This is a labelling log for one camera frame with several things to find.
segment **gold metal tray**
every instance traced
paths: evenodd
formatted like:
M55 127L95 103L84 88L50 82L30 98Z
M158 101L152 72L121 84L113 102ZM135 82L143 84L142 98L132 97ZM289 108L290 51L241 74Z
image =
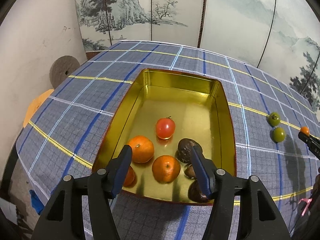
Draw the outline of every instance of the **gold metal tray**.
M176 124L172 138L159 143L155 132L158 119L171 116ZM136 179L124 190L140 196L178 203L196 204L188 198L193 180L184 175L184 163L177 179L158 183L152 163L161 155L174 156L182 138L197 141L206 158L218 168L235 175L235 139L227 99L218 80L169 70L142 70L123 98L100 146L93 171L105 167L136 135L149 138L155 147L147 163L131 163Z

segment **tree painting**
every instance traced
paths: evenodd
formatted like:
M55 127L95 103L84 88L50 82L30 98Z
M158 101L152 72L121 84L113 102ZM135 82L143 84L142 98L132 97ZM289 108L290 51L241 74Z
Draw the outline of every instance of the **tree painting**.
M152 18L155 20L162 20L163 17L174 17L177 15L177 3L178 2L174 0L165 0L162 5L160 5L159 2L153 3Z
M89 1L90 8L85 11L85 14L86 14L85 16L98 17L100 11L103 11L103 12L107 11L108 13L111 13L112 8L110 5L115 2L117 1L106 0L106 4L107 4L107 9L106 9L104 0L90 0Z
M303 90L301 95L309 101L313 111L317 111L320 110L320 79L314 70L318 69L318 66L315 67L316 63L313 61L308 52L303 53L303 56L306 58L309 65L300 67L300 74L302 77L298 78L296 76L295 78L290 78L291 82L289 85L299 93Z
M101 44L100 42L103 42L105 40L98 40L96 42L93 42L90 39L82 39L82 43L87 48L92 48L93 50L104 50L106 47Z

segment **tangerine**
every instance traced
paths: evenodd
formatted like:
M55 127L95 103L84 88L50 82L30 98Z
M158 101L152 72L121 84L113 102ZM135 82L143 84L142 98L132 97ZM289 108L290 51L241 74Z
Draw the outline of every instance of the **tangerine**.
M152 164L153 177L158 182L173 182L181 170L178 160L170 155L162 155Z
M129 166L127 176L125 176L125 179L124 179L123 186L125 186L125 187L130 186L132 184L132 182L134 181L135 176L136 175L134 173L133 168L131 166Z
M132 161L135 163L146 163L155 153L152 141L143 135L133 137L128 145L132 148Z
M302 126L300 132L303 132L306 136L310 136L309 128L306 126Z

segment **tray rim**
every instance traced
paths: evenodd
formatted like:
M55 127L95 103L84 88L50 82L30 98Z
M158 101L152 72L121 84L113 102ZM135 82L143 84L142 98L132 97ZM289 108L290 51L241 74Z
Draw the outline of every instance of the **tray rim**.
M127 96L131 86L134 84L136 78L143 72L148 72L148 71L151 71L151 72L166 72L166 73L170 73L170 74L176 74L176 75L184 75L184 76L188 76L188 77L193 77L193 78L198 78L198 79L203 79L203 80L207 80L207 81L216 81L218 82L221 87L222 87L222 91L223 91L223 95L226 99L226 102L227 102L227 106L228 106L228 99L227 99L227 96L226 96L226 93L224 91L224 88L223 88L223 85L221 83L220 80L218 79L215 79L215 78L210 78L210 77L206 77L206 76L201 76L199 74L194 74L194 73L189 73L189 72L184 72L184 71L176 71L176 70L167 70L167 69L156 69L156 68L144 68L142 69L138 75L135 77L134 81L132 81L132 84L130 85L129 89L127 90L127 92L124 94L124 96L122 97L121 99L121 102L120 104L118 105L115 113L114 113L114 116L111 118L109 124L108 124L108 127L105 131L105 133L103 134L103 137L102 137L102 141L100 143L100 146L99 146L99 149L97 151L97 155L95 157L95 160L93 162L93 166L91 168L91 171L93 172L95 170L95 166L96 166L96 163L97 163L97 160L98 160L98 156L99 156L99 152L103 146L103 143L104 143L104 139L106 137L106 135L108 134L109 130L110 130L110 127L111 127L111 124L116 116L116 113L118 112L120 106L122 105L125 97ZM228 106L228 114L230 116L230 119L231 119L231 127L232 127L232 131L233 131L233 140L234 140L234 177L237 176L237 162L236 162L236 138L235 138L235 133L234 133L234 126L233 126L233 121L232 121L232 115L231 115L231 112L230 112L230 108ZM115 150L113 151L112 153L112 156L111 156L111 159L113 158L115 154ZM207 205L213 205L213 202L209 201L208 203L197 203L197 202L174 202L174 201L168 201L168 200L161 200L161 199L156 199L156 198L152 198L152 197L148 197L148 196L142 196L142 195L138 195L137 193L133 193L133 192L130 192L128 190L126 190L125 188L122 188L123 191L125 191L126 193L128 194L132 194L132 195L135 195L136 197L139 197L139 198L147 198L147 199L151 199L151 200L154 200L154 201L159 201L159 202L168 202L168 203L174 203L174 204L183 204L183 205L195 205L195 206L207 206Z

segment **table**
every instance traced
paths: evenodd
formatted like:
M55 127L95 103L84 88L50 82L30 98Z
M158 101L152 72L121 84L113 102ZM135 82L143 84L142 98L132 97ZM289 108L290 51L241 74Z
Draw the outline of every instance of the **table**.
M274 198L289 228L300 198L310 195L320 161L298 139L301 126L319 136L308 101L267 73L236 59L178 44L120 41L84 63L41 105L17 140L23 168L45 204L67 174L87 176L123 96L145 68L171 69L221 81L236 139L237 176L257 175ZM282 117L282 143L270 139L266 121ZM161 203L120 193L110 202L121 239L201 239L210 206ZM87 198L86 236L91 239ZM236 238L239 199L235 198L229 239Z

